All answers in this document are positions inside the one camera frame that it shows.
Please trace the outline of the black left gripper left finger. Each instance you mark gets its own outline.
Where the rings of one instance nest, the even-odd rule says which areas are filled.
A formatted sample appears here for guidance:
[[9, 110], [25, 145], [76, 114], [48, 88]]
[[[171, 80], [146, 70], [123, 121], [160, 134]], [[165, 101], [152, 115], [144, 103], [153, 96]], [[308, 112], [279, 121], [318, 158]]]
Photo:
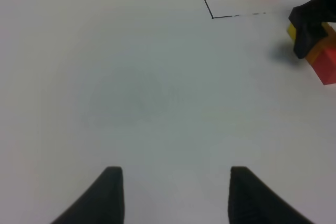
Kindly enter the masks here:
[[124, 223], [121, 167], [107, 167], [94, 183], [53, 223]]

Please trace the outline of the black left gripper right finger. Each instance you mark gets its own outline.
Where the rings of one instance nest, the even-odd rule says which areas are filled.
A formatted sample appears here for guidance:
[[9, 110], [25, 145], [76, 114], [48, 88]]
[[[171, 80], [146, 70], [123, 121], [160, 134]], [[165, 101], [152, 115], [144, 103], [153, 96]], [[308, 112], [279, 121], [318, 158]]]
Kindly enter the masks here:
[[312, 223], [296, 211], [249, 168], [230, 169], [229, 223]]

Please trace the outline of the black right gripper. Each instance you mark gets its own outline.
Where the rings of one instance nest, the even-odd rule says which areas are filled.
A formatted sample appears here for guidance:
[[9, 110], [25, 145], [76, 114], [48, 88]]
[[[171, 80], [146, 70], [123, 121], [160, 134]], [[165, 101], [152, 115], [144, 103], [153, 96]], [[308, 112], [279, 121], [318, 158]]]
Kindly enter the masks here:
[[310, 0], [292, 9], [289, 20], [296, 29], [294, 53], [305, 58], [310, 50], [328, 33], [322, 23], [335, 22], [335, 0]]

